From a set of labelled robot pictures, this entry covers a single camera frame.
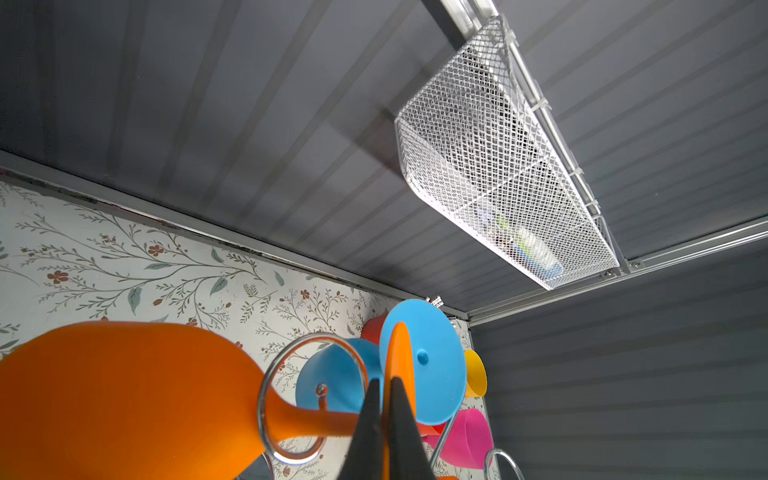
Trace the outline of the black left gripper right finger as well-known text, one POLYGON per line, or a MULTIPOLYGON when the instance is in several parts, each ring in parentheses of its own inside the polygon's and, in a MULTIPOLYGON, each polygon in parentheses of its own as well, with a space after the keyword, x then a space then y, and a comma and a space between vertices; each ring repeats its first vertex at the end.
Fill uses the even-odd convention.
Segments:
POLYGON ((388 478, 434 480, 405 385, 399 377, 394 377, 389 387, 386 427, 388 478))

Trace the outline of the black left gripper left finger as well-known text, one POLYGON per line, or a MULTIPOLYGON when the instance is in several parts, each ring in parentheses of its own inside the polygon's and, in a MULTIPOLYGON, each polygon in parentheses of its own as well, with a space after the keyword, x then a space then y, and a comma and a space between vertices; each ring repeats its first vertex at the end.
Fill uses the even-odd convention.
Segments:
POLYGON ((362 409, 338 480, 379 480, 383 472, 384 436, 380 380, 368 384, 362 409))

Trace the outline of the pink wine glass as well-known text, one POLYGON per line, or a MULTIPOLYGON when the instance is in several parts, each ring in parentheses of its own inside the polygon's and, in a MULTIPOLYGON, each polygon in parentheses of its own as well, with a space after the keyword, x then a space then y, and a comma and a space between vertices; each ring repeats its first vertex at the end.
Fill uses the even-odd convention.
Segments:
POLYGON ((486 455, 494 448, 490 427, 479 409, 458 412, 440 458, 465 469, 482 470, 486 455))

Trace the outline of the yellow wine glass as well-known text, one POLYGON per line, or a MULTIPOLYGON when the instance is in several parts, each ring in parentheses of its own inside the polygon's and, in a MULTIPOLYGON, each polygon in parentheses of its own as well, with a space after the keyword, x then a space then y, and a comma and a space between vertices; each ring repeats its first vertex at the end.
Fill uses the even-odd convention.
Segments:
POLYGON ((465 350, 465 364, 467 371, 466 378, 466 398, 482 398, 486 395, 488 389, 488 379, 485 365, 474 350, 465 350))

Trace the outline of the chrome wine glass rack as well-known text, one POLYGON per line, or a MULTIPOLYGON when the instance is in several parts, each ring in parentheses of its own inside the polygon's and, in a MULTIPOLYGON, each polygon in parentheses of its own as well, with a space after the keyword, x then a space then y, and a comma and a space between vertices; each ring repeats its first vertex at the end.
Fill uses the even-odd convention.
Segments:
POLYGON ((309 334, 272 361, 256 405, 268 457, 310 463, 328 438, 348 436, 342 479, 432 479, 438 460, 489 478, 497 459, 523 476, 484 415, 461 407, 484 394, 487 377, 437 306, 405 300, 363 333, 309 334))

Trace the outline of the orange wine glass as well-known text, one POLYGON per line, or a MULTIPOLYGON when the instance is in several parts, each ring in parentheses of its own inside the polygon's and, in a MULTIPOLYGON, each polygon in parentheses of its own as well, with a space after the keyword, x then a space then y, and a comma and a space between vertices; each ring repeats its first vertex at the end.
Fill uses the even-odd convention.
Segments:
POLYGON ((267 369, 179 324, 83 322, 1 362, 5 479, 232 479, 265 453, 267 369))

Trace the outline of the red wine glass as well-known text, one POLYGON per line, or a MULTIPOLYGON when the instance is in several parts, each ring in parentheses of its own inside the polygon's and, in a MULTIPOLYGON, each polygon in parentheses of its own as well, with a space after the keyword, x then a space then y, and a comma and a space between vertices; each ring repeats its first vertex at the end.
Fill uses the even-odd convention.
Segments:
POLYGON ((369 319, 361 330, 360 337, 366 341, 378 345, 380 342, 381 331, 385 323, 387 314, 382 314, 369 319))

